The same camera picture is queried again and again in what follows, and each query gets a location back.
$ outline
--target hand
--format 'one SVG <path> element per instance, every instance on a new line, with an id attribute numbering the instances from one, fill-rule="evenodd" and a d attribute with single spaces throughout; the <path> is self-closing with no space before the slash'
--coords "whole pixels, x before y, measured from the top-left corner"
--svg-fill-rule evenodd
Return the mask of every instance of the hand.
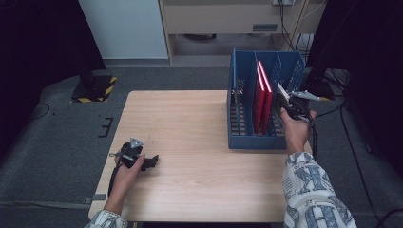
<path id="1" fill-rule="evenodd" d="M 311 110 L 312 119 L 317 116 L 317 113 Z M 308 123 L 304 121 L 293 120 L 282 107 L 280 116 L 284 122 L 285 141 L 287 142 L 287 154 L 292 155 L 296 152 L 305 151 L 304 145 L 309 139 L 310 128 Z"/>
<path id="2" fill-rule="evenodd" d="M 120 215 L 125 202 L 125 197 L 130 187 L 136 180 L 137 174 L 140 171 L 145 160 L 145 155 L 141 155 L 131 168 L 127 168 L 124 164 L 119 167 L 113 182 L 112 192 L 107 199 L 104 210 Z"/>

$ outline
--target blue plastic crate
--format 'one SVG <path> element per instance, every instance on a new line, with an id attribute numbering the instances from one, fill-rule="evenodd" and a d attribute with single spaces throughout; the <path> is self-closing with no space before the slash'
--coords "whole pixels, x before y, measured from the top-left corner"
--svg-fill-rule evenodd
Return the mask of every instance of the blue plastic crate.
<path id="1" fill-rule="evenodd" d="M 271 115 L 266 135 L 255 135 L 253 131 L 252 105 L 258 60 L 262 61 L 274 91 L 278 83 L 288 92 L 299 90 L 305 69 L 299 52 L 234 50 L 227 95 L 228 147 L 283 150 L 286 144 L 276 115 Z"/>

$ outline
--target wall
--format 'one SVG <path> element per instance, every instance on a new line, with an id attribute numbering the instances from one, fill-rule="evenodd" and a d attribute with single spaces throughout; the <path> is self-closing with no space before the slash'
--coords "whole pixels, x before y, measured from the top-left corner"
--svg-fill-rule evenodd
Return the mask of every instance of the wall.
<path id="1" fill-rule="evenodd" d="M 167 59 L 158 0 L 79 0 L 104 59 Z"/>

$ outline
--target printed shirt sleeve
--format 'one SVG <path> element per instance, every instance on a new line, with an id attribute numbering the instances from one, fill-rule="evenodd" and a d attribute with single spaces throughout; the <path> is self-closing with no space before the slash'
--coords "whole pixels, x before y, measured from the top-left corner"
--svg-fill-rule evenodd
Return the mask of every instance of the printed shirt sleeve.
<path id="1" fill-rule="evenodd" d="M 325 170 L 309 153 L 294 153 L 285 163 L 285 227 L 356 227 L 352 214 L 336 197 Z"/>
<path id="2" fill-rule="evenodd" d="M 118 214 L 102 210 L 97 212 L 85 228 L 126 228 L 127 221 Z"/>

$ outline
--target red folder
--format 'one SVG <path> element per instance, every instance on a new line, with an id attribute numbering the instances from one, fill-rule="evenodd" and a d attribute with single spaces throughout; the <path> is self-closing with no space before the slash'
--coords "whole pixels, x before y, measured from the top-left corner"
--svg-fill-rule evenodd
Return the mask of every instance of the red folder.
<path id="1" fill-rule="evenodd" d="M 266 71 L 264 70 L 263 64 L 261 61 L 258 61 L 258 72 L 263 79 L 264 89 L 265 89 L 265 96 L 263 100 L 263 107 L 261 111 L 261 119 L 260 119 L 260 128 L 261 133 L 263 135 L 267 134 L 267 125 L 269 124 L 270 119 L 270 111 L 272 106 L 272 99 L 273 99 L 273 90 L 270 87 L 269 79 L 267 77 Z"/>
<path id="2" fill-rule="evenodd" d="M 256 77 L 256 89 L 255 89 L 255 97 L 253 101 L 253 124 L 254 124 L 254 132 L 258 134 L 260 127 L 260 119 L 261 119 L 261 111 L 263 109 L 263 102 L 265 97 L 265 88 L 263 77 L 257 67 L 257 77 Z"/>

